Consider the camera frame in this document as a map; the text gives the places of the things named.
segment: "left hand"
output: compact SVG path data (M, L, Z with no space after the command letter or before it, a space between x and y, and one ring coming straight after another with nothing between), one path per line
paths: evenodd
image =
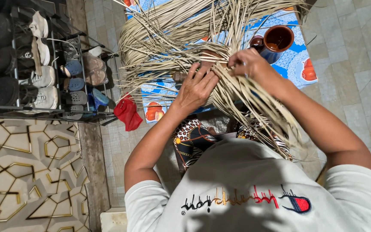
M206 103L219 81L214 72L209 71L211 66L203 66L196 72L199 66L200 63L194 63L191 66L176 99L170 106L170 108L175 108L183 118Z

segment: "hand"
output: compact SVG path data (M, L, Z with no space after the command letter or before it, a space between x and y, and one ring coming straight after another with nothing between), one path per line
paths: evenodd
M170 106L184 118L207 101L219 81L214 72L210 71L211 66L203 66L196 72L199 66L200 63L194 63L191 66L176 99Z
M247 74L277 99L281 99L286 92L287 80L276 72L254 48L236 52L228 59L228 65L234 66L234 69L230 71L231 76Z

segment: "t-shirt sleeve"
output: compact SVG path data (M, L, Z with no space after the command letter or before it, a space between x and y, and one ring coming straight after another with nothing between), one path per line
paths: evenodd
M154 231L169 199L162 185L153 180L135 184L125 194L127 231Z
M371 170L345 164L327 171L324 186L363 231L371 231Z

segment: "white sneaker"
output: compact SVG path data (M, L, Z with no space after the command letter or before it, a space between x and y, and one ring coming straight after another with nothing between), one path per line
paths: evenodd
M43 75L39 76L32 71L31 77L26 80L20 80L20 85L32 85L37 88L51 87L55 84L55 69L51 66L41 66Z
M46 38L48 36L48 22L39 11L32 16L32 22L28 28L31 29L35 37Z
M41 40L41 38L37 39L38 51L40 52L40 60L42 65L49 65L49 48L48 46Z
M25 107L33 108L48 108L55 109L58 105L58 90L55 87L44 87L38 89L38 94L34 97L33 101L25 105ZM34 114L43 113L49 111L43 110L32 110L32 111L22 111L21 113Z

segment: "white t-shirt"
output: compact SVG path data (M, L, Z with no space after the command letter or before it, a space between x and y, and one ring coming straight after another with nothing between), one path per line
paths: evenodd
M371 170L339 165L325 188L251 140L211 146L169 196L152 180L125 195L128 231L371 231Z

